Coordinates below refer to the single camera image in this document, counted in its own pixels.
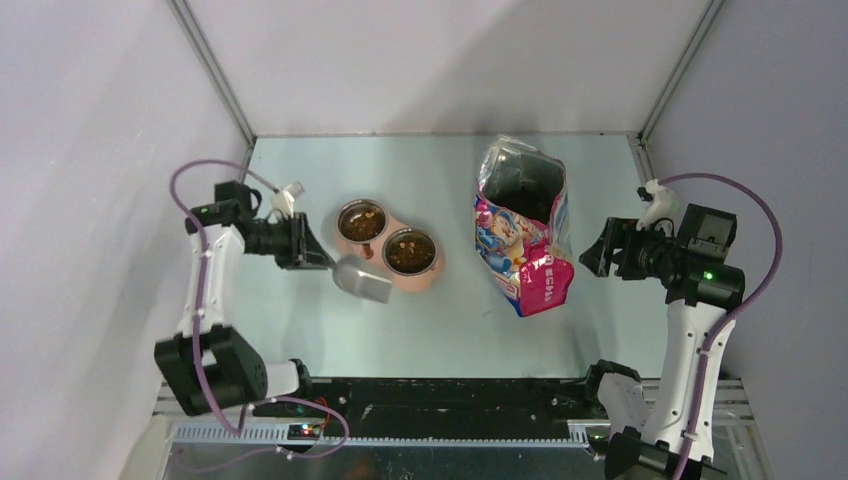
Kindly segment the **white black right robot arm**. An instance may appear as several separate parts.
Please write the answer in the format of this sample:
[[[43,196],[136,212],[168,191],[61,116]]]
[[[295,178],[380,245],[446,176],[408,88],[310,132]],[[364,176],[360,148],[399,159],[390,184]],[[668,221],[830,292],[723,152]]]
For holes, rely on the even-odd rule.
[[[585,411],[611,422],[608,479],[723,479],[714,467],[713,409],[724,349],[745,274],[726,264],[735,215],[690,204],[668,236],[635,219],[610,217],[579,260],[597,277],[657,279],[666,290],[667,345],[652,405],[632,369],[604,363],[581,392]]]

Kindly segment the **colourful cat food bag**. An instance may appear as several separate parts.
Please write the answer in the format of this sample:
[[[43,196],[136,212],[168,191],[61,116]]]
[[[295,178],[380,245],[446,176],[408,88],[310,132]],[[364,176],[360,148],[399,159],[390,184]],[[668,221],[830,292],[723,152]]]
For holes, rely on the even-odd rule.
[[[520,317],[563,305],[575,278],[564,163],[508,135],[485,152],[475,249]]]

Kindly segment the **metal food scoop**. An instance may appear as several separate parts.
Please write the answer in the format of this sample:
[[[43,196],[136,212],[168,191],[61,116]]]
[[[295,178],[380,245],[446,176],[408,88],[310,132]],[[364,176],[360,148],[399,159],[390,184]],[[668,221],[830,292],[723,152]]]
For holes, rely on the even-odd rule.
[[[345,255],[331,267],[339,289],[361,299],[386,304],[393,289],[390,275],[357,255]]]

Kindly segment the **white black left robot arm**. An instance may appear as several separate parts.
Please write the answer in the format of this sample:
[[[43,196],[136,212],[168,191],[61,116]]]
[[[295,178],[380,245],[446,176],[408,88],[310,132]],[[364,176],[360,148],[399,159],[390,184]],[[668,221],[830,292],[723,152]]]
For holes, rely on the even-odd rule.
[[[242,406],[267,395],[261,355],[228,318],[229,282],[241,258],[267,256],[290,271],[333,267],[307,216],[293,209],[303,192],[299,182],[284,186],[272,199],[271,215],[259,217],[258,190],[223,182],[215,186],[213,202],[192,208],[186,219],[194,255],[187,305],[176,333],[156,343],[154,359],[188,416]]]

